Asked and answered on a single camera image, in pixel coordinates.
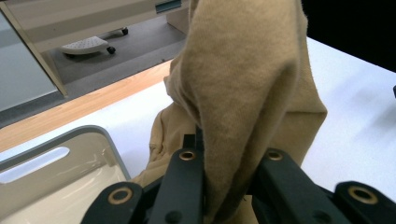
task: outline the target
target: gray floor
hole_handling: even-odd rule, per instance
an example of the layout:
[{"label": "gray floor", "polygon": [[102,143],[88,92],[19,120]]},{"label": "gray floor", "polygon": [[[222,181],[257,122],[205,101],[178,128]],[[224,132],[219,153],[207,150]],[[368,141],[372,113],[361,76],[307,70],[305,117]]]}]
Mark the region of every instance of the gray floor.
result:
[{"label": "gray floor", "polygon": [[165,17],[128,26],[128,35],[112,31],[99,35],[116,49],[67,57],[57,49],[50,54],[68,91],[58,91],[0,112],[0,128],[98,90],[154,65],[173,59],[184,46],[186,36],[166,22]]}]

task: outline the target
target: beige cloth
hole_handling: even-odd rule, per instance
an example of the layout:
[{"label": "beige cloth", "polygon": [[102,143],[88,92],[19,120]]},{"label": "beige cloth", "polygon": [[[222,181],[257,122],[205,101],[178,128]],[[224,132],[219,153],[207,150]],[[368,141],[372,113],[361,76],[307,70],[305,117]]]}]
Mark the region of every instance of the beige cloth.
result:
[{"label": "beige cloth", "polygon": [[326,117],[306,25],[299,0],[191,0],[187,42],[165,80],[175,102],[154,121],[148,167],[133,181],[145,186],[163,175],[197,124],[205,223],[252,223],[243,197],[265,150],[283,149],[301,164]]}]

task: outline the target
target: bin handle cutout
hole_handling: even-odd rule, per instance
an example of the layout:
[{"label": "bin handle cutout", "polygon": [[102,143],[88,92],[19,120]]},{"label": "bin handle cutout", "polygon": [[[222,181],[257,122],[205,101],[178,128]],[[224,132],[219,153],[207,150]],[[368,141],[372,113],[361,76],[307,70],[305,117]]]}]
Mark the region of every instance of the bin handle cutout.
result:
[{"label": "bin handle cutout", "polygon": [[31,174],[45,166],[48,166],[61,158],[67,156],[70,152],[68,147],[56,147],[55,149],[37,156],[29,161],[12,167],[0,173],[0,184],[8,184],[26,175]]}]

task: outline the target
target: crumpled fabric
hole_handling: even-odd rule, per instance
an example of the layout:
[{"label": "crumpled fabric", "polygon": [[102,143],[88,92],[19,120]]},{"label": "crumpled fabric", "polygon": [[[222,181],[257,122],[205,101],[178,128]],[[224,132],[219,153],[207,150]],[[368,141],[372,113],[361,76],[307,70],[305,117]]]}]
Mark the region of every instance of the crumpled fabric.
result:
[{"label": "crumpled fabric", "polygon": [[312,78],[299,0],[191,0],[184,49],[165,78],[174,102],[154,120],[148,167],[165,173],[195,125],[204,132],[204,223],[255,223],[245,196],[268,147],[301,164],[327,115]]}]

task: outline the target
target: wooden strip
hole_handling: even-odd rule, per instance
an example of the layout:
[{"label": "wooden strip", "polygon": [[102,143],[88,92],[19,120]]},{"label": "wooden strip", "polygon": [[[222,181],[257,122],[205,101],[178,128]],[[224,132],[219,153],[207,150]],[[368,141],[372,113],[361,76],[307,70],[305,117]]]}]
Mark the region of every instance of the wooden strip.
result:
[{"label": "wooden strip", "polygon": [[53,131],[163,81],[163,78],[169,74],[169,66],[170,62],[162,63],[1,129],[0,152]]}]

